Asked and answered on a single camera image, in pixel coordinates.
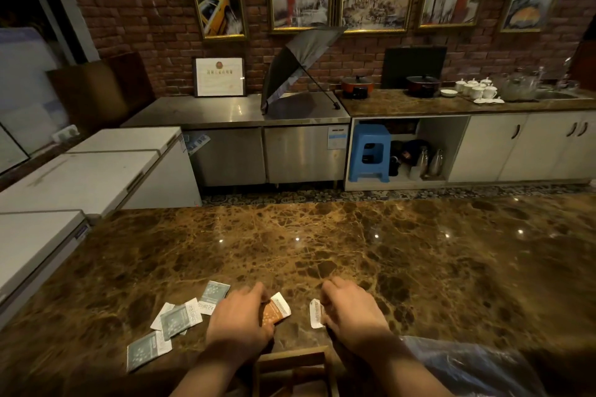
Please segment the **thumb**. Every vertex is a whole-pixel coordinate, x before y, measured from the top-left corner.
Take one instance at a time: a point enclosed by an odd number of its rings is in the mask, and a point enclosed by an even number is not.
[[[339,327],[337,326],[337,323],[335,323],[335,321],[333,321],[333,319],[331,317],[329,317],[328,314],[323,314],[323,317],[321,318],[321,323],[323,325],[330,327],[332,329],[332,331],[337,336],[339,336]]]
[[[260,328],[260,335],[263,339],[264,343],[268,343],[271,339],[273,339],[273,334],[275,333],[275,327],[272,323],[266,323]]]

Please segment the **yellow car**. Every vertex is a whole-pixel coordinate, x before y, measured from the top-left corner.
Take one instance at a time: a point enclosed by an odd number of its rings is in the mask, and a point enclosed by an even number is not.
[[[229,0],[204,0],[198,6],[201,12],[203,33],[206,37],[224,35],[228,26]]]

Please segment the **clear plastic wrap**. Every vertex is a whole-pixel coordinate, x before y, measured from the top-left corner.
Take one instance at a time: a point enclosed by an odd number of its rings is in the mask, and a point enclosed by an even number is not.
[[[401,338],[416,358],[461,397],[547,397],[538,375],[516,350],[499,351],[478,344]]]

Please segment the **umbrella canopy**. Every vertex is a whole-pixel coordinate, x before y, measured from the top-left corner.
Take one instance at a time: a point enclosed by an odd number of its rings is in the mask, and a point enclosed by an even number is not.
[[[316,27],[304,30],[292,39],[273,58],[264,77],[261,93],[261,112],[278,100],[301,77],[305,69],[329,49],[347,27]]]

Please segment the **white chest freezer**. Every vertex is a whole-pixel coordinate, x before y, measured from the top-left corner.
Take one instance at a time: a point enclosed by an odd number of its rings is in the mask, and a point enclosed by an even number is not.
[[[82,211],[92,224],[125,207],[155,151],[62,154],[0,193],[0,213]]]
[[[0,329],[90,229],[80,211],[0,214]]]
[[[125,209],[201,206],[201,196],[179,127],[104,129],[69,153],[156,151],[159,159]]]

